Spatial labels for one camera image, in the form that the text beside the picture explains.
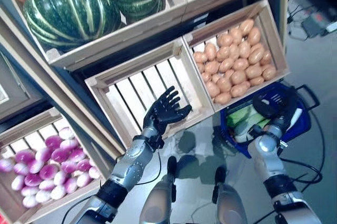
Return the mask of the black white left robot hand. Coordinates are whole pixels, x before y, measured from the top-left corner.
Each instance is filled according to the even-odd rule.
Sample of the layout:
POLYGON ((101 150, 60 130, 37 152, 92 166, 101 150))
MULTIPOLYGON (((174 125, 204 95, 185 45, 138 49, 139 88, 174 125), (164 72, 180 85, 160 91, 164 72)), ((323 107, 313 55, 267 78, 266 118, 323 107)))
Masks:
POLYGON ((143 131, 152 128, 163 135, 169 124, 185 119, 192 110, 191 105, 180 108, 179 92, 174 86, 169 87, 149 108, 143 119, 143 131))

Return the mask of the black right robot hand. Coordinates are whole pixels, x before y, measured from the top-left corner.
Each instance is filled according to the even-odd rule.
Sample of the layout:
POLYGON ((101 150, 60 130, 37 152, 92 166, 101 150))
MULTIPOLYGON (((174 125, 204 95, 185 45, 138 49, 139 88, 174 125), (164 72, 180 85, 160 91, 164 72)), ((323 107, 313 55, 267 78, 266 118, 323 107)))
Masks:
POLYGON ((283 104, 273 107, 262 101, 261 96, 253 98, 254 109, 263 117, 270 119, 270 123, 277 126, 282 133, 285 133, 291 124, 291 120, 297 110, 297 93, 294 88, 286 91, 283 104))

